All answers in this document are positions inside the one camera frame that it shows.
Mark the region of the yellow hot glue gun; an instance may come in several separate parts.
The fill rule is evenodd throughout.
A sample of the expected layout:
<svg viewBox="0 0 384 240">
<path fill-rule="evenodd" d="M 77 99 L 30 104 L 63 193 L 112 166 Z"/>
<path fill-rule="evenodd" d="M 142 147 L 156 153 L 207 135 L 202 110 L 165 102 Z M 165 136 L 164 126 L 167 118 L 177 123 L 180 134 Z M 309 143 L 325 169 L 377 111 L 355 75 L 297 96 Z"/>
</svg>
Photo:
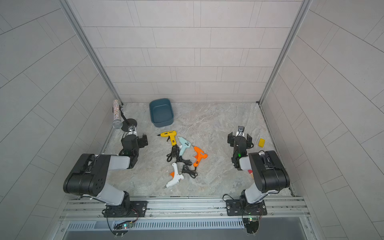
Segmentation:
<svg viewBox="0 0 384 240">
<path fill-rule="evenodd" d="M 170 140 L 172 144 L 171 152 L 167 155 L 167 162 L 171 162 L 173 158 L 175 158 L 177 161 L 179 158 L 180 148 L 176 141 L 176 135 L 177 135 L 176 131 L 168 131 L 168 132 L 163 132 L 161 134 L 158 134 L 159 137 L 163 137 L 163 138 L 167 137 L 167 141 Z"/>
</svg>

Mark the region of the orange hot glue gun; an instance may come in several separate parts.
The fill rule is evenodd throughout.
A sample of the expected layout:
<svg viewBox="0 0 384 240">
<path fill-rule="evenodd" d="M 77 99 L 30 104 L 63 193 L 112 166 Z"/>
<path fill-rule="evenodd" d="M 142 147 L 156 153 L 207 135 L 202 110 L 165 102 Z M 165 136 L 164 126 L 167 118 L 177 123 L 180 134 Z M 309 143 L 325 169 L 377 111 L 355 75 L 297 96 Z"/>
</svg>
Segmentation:
<svg viewBox="0 0 384 240">
<path fill-rule="evenodd" d="M 195 179 L 198 176 L 197 167 L 200 164 L 200 161 L 208 157 L 208 155 L 199 147 L 194 146 L 194 150 L 197 153 L 197 155 L 195 156 L 196 161 L 193 163 L 193 166 L 195 169 L 191 170 L 187 165 L 184 165 L 182 169 L 182 174 L 189 174 L 193 179 Z"/>
</svg>

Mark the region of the teal plastic storage box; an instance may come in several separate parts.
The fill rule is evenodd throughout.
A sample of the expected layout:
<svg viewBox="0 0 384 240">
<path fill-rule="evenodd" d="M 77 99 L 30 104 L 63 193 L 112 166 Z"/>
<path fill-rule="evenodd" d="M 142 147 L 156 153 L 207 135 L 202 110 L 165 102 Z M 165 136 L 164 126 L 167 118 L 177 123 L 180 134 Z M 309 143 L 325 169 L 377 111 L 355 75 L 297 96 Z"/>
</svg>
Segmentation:
<svg viewBox="0 0 384 240">
<path fill-rule="evenodd" d="M 161 128 L 171 125 L 174 122 L 174 112 L 171 101 L 167 98 L 150 102 L 151 122 L 155 127 Z"/>
</svg>

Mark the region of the mint green hot glue gun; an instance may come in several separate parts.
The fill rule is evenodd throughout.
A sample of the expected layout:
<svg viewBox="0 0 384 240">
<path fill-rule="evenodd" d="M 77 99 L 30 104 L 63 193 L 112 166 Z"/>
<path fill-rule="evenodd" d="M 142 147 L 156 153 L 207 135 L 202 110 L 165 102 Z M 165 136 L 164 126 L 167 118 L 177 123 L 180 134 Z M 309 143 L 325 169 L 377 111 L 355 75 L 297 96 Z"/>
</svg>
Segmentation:
<svg viewBox="0 0 384 240">
<path fill-rule="evenodd" d="M 183 137 L 179 137 L 179 141 L 180 141 L 181 145 L 180 145 L 180 151 L 179 151 L 179 156 L 177 158 L 177 162 L 181 162 L 187 166 L 191 166 L 193 164 L 192 161 L 191 160 L 184 160 L 183 154 L 185 153 L 186 149 L 189 149 L 192 146 L 192 144 L 189 141 L 187 141 L 186 139 L 184 139 Z"/>
</svg>

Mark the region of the white hot glue gun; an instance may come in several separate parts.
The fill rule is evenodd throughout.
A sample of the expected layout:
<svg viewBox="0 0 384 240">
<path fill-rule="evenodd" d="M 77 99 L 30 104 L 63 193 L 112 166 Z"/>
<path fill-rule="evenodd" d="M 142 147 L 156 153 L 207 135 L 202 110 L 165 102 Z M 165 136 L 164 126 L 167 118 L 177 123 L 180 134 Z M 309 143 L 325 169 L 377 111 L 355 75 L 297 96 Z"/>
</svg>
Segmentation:
<svg viewBox="0 0 384 240">
<path fill-rule="evenodd" d="M 184 176 L 182 174 L 179 174 L 177 163 L 172 163 L 172 167 L 174 169 L 173 179 L 170 180 L 163 189 L 170 188 L 176 184 L 178 184 L 180 181 L 184 180 Z"/>
</svg>

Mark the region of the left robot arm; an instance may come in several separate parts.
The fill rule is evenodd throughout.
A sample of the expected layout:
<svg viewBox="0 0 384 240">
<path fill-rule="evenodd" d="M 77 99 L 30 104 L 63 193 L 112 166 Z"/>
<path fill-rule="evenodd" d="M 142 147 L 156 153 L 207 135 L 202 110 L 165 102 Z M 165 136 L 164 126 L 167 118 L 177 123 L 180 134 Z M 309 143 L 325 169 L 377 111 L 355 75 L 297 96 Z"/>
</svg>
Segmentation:
<svg viewBox="0 0 384 240">
<path fill-rule="evenodd" d="M 124 129 L 123 149 L 118 155 L 82 154 L 64 181 L 67 194 L 89 196 L 110 207 L 131 210 L 129 194 L 106 183 L 108 172 L 132 169 L 138 161 L 139 151 L 148 145 L 146 135 L 141 138 L 137 124 L 130 123 Z"/>
</svg>

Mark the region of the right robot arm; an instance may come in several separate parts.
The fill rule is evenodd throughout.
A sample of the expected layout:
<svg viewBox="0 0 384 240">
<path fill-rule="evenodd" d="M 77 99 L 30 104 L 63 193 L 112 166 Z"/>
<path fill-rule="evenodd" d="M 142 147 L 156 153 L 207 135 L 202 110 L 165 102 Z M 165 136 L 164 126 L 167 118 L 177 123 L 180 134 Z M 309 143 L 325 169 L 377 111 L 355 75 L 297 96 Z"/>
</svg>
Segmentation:
<svg viewBox="0 0 384 240">
<path fill-rule="evenodd" d="M 290 177 L 275 151 L 261 150 L 247 153 L 254 147 L 252 137 L 244 136 L 245 127 L 238 126 L 237 132 L 228 134 L 228 144 L 234 148 L 231 158 L 239 171 L 252 171 L 254 183 L 242 191 L 242 206 L 259 204 L 269 194 L 278 194 L 290 186 Z"/>
</svg>

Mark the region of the red and yellow snack box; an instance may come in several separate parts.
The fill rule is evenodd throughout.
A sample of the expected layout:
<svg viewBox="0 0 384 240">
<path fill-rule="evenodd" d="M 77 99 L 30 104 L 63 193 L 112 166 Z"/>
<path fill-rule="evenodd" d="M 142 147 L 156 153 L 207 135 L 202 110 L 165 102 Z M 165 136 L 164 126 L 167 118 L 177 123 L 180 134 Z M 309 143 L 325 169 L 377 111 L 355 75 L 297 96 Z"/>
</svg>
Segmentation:
<svg viewBox="0 0 384 240">
<path fill-rule="evenodd" d="M 253 171 L 252 171 L 252 170 L 248 170 L 248 173 L 250 174 L 250 176 L 252 177 L 252 179 L 254 179 Z"/>
</svg>

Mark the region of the yellow sponge block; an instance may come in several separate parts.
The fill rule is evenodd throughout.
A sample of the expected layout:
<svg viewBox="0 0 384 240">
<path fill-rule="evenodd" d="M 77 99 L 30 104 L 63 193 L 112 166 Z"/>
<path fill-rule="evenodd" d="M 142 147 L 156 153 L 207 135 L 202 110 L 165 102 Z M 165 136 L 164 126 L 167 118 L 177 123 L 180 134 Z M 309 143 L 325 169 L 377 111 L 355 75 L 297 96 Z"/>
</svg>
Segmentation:
<svg viewBox="0 0 384 240">
<path fill-rule="evenodd" d="M 264 146 L 265 146 L 265 139 L 263 139 L 263 138 L 260 138 L 260 140 L 259 140 L 259 142 L 258 142 L 258 146 L 260 147 L 260 148 L 263 148 Z"/>
</svg>

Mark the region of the speckled roller on black stand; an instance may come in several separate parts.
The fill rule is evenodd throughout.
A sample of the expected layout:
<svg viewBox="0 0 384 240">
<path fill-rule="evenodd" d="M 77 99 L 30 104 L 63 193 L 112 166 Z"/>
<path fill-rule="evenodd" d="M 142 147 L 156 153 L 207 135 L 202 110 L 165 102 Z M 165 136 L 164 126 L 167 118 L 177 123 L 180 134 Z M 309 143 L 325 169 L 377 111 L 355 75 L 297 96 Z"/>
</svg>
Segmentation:
<svg viewBox="0 0 384 240">
<path fill-rule="evenodd" d="M 113 128 L 121 129 L 130 134 L 136 134 L 137 121 L 135 119 L 127 119 L 123 113 L 123 107 L 119 100 L 113 101 Z"/>
</svg>

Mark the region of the right circuit board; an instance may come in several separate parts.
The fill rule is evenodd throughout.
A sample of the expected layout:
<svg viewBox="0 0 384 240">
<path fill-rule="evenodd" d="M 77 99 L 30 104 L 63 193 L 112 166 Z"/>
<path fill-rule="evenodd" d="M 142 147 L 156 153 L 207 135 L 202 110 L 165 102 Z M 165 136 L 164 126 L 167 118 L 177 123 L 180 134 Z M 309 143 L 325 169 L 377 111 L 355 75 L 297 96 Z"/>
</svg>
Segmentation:
<svg viewBox="0 0 384 240">
<path fill-rule="evenodd" d="M 243 224 L 247 234 L 256 234 L 259 230 L 260 223 L 252 218 L 243 218 Z"/>
</svg>

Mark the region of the left circuit board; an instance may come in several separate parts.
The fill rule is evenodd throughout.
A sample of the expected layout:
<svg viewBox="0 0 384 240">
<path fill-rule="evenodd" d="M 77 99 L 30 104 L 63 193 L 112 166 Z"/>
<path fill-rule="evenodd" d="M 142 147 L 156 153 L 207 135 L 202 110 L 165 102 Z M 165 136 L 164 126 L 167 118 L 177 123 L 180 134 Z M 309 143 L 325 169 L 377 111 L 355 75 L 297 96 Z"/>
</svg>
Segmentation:
<svg viewBox="0 0 384 240">
<path fill-rule="evenodd" d="M 131 221 L 124 221 L 114 225 L 113 230 L 114 230 L 115 238 L 117 238 L 118 236 L 123 238 L 124 235 L 128 233 L 128 231 L 131 229 L 132 226 L 133 226 L 133 222 Z"/>
</svg>

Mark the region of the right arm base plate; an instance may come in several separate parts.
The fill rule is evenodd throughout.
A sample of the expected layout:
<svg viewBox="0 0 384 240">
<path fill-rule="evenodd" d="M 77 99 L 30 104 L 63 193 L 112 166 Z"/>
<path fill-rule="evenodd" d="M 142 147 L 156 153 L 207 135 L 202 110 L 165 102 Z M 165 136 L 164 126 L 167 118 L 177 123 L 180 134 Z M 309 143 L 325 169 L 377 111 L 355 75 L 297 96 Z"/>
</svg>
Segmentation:
<svg viewBox="0 0 384 240">
<path fill-rule="evenodd" d="M 265 202 L 249 204 L 243 200 L 225 200 L 228 216 L 266 216 L 268 214 Z"/>
</svg>

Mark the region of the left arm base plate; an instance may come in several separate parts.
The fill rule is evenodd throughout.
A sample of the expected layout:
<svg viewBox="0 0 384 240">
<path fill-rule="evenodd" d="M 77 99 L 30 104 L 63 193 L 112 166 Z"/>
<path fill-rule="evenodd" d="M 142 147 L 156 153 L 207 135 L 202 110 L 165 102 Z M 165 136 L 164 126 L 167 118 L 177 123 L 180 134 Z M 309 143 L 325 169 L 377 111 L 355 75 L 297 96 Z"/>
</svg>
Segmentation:
<svg viewBox="0 0 384 240">
<path fill-rule="evenodd" d="M 105 218 L 137 218 L 144 217 L 147 210 L 148 201 L 133 201 L 126 206 L 127 202 L 123 202 L 119 206 L 106 205 L 102 211 Z"/>
</svg>

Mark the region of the aluminium mounting rail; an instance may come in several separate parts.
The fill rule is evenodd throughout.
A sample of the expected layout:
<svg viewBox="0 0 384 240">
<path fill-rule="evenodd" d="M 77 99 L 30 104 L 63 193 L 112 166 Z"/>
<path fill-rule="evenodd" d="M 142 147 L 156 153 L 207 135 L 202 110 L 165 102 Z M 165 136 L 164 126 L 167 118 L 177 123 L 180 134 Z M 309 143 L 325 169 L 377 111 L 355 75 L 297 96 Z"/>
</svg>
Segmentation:
<svg viewBox="0 0 384 240">
<path fill-rule="evenodd" d="M 145 216 L 140 220 L 170 219 L 218 219 L 228 218 L 231 206 L 229 197 L 131 197 L 131 201 L 146 201 Z M 82 198 L 69 200 L 59 220 L 93 221 L 105 220 L 102 210 L 106 206 L 96 200 Z M 309 217 L 310 210 L 302 197 L 269 196 L 264 198 L 260 210 L 262 218 Z"/>
</svg>

